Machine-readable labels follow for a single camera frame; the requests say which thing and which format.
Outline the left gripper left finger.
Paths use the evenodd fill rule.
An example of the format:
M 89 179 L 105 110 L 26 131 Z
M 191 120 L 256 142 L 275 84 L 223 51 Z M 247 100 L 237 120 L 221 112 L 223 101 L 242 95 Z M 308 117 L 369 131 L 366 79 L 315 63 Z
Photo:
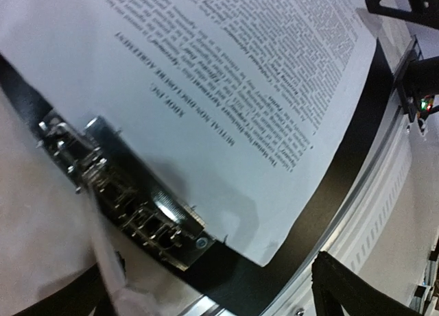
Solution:
M 92 266 L 73 282 L 17 315 L 113 315 L 99 267 Z

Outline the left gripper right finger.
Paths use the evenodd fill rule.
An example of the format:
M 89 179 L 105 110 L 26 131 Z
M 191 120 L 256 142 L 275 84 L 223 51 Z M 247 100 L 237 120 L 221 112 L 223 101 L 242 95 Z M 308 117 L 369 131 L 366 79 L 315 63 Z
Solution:
M 416 311 L 376 290 L 326 251 L 311 267 L 317 315 L 417 315 Z

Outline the black clip folder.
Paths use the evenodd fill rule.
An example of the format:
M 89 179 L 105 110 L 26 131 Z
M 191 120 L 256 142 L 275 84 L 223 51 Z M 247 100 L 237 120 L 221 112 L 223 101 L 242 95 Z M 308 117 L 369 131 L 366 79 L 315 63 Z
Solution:
M 315 311 L 306 274 L 362 183 L 393 76 L 381 46 L 330 106 L 236 56 L 175 60 L 125 34 L 110 56 L 64 47 L 1 53 L 1 89 L 71 190 L 92 188 L 124 277 L 153 295 L 194 289 L 233 315 Z

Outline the white paper stack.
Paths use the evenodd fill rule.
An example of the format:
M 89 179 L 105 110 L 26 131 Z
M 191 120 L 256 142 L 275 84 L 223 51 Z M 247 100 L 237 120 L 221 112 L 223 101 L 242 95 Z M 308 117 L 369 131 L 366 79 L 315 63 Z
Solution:
M 1 0 L 1 54 L 101 116 L 206 231 L 267 265 L 324 177 L 376 41 L 365 0 Z

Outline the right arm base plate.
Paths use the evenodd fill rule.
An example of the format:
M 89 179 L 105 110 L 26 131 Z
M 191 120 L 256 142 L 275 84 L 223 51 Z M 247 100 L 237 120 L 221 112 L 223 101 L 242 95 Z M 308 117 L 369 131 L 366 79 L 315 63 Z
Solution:
M 410 123 L 438 113 L 438 57 L 425 58 L 413 36 L 394 74 L 394 88 Z

